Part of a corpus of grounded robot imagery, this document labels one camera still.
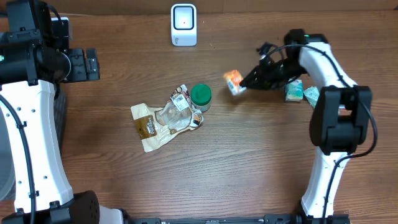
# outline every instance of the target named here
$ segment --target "cable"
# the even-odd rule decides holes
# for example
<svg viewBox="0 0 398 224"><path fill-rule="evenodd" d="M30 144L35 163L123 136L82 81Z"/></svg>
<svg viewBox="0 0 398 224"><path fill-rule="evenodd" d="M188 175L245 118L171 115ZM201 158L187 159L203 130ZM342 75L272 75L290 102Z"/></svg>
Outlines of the cable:
<svg viewBox="0 0 398 224"><path fill-rule="evenodd" d="M284 46L281 46L281 47L279 47L277 49L272 50L271 52L266 54L266 57L271 56L276 51L282 50L282 49L284 49L286 47L306 47L306 48L312 49L312 50L322 54L323 56L325 56L329 60L331 66L333 67L333 69L336 72L337 77L339 78L339 81L341 81L342 84L345 87L352 89L352 87L344 81L343 76L340 74L340 72L337 69L336 64L329 57L329 55L327 55L326 52L324 52L324 51L322 51L322 50L320 50L320 49L318 49L316 47L312 47L312 46L308 46L308 45L304 45L304 44L287 44L287 45L284 45ZM359 104L363 107L363 109L366 111L366 113L369 116L369 119L370 119L371 124L372 124L372 129L373 129L373 142L372 142L371 147L366 152L363 152L363 153L360 153L360 154L355 154L355 155L345 156L345 157L339 159L336 162L336 164L335 164L335 166L333 168L333 171L331 173L331 176L330 176L328 188L326 190L325 203L324 203L323 212L322 212L322 223L324 223L324 224L326 223L326 206L328 205L328 198L329 198L329 195L330 195L331 185L333 183L333 179L335 178L335 174L336 174L337 168L340 166L341 162L343 162L346 159L353 159L353 158L359 158L359 157L367 156L369 153L371 153L373 151L373 149L376 147L376 144L377 144L378 131L377 131L377 125L376 125L376 122L374 120L374 117L373 117L371 111L369 110L369 108L359 99L358 94L353 89L352 89L352 91L353 91L355 97L358 99Z"/></svg>
<svg viewBox="0 0 398 224"><path fill-rule="evenodd" d="M12 117L17 123L17 128L19 129L19 134L21 135L22 145L24 146L25 151L25 159L26 159L26 167L27 167L27 176L29 180L29 190L30 190L30 202L31 202L31 210L30 210L30 224L35 223L35 215L36 215L36 191L35 184L33 179L33 170L32 170L32 161L30 160L30 152L29 146L27 144L27 138L24 131L24 125L18 117L18 114L14 110L14 108L10 105L10 103L0 95L0 101L6 106L6 108L10 111Z"/></svg>

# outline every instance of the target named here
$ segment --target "white and brown package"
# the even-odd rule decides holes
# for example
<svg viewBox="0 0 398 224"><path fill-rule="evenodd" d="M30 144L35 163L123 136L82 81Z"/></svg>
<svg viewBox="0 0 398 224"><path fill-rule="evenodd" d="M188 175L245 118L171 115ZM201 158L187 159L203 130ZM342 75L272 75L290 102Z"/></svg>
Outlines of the white and brown package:
<svg viewBox="0 0 398 224"><path fill-rule="evenodd" d="M194 130L203 122L201 111L191 104L185 85L174 90L164 108L151 108L141 103L132 106L131 113L146 152L160 148L178 134Z"/></svg>

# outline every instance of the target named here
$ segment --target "small orange package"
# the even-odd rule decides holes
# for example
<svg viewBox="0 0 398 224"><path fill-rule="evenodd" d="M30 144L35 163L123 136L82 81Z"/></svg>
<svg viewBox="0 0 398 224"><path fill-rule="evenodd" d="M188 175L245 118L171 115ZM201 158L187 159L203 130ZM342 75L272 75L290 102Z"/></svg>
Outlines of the small orange package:
<svg viewBox="0 0 398 224"><path fill-rule="evenodd" d="M239 84L243 80L242 75L237 70L232 70L224 74L224 79L228 85L229 90L232 95L236 96L241 94L246 87L241 87Z"/></svg>

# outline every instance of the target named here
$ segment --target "green cap jar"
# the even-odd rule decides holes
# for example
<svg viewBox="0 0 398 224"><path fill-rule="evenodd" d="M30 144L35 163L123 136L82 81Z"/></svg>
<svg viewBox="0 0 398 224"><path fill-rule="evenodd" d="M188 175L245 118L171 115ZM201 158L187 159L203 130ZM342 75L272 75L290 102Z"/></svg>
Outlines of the green cap jar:
<svg viewBox="0 0 398 224"><path fill-rule="evenodd" d="M200 111L205 112L211 105L211 89L208 85L197 84L191 91L192 104Z"/></svg>

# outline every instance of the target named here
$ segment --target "wood grain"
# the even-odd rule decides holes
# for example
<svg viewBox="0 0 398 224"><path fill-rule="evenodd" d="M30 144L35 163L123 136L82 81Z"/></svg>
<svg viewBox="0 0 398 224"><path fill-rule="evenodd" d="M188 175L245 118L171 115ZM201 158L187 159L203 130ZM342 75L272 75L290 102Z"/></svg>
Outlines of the wood grain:
<svg viewBox="0 0 398 224"><path fill-rule="evenodd" d="M0 11L6 2L0 0ZM84 15L170 14L176 3L192 3L198 13L393 10L396 0L46 0L58 12Z"/></svg>
<svg viewBox="0 0 398 224"><path fill-rule="evenodd" d="M72 47L95 47L101 80L62 86L68 96L63 166L74 192L133 217L200 218L289 213L304 194L315 150L310 105L280 91L233 98L222 74L246 74L255 48L293 28L324 33L347 74L369 85L379 128L374 153L343 175L336 213L353 223L398 222L398 14L394 11L200 14L198 45L173 47L169 16L72 17ZM6 20L0 20L2 30ZM313 83L302 76L306 87ZM212 106L199 129L144 153L130 107L165 105L180 84L206 83ZM359 147L364 151L367 142ZM0 217L13 211L0 203Z"/></svg>

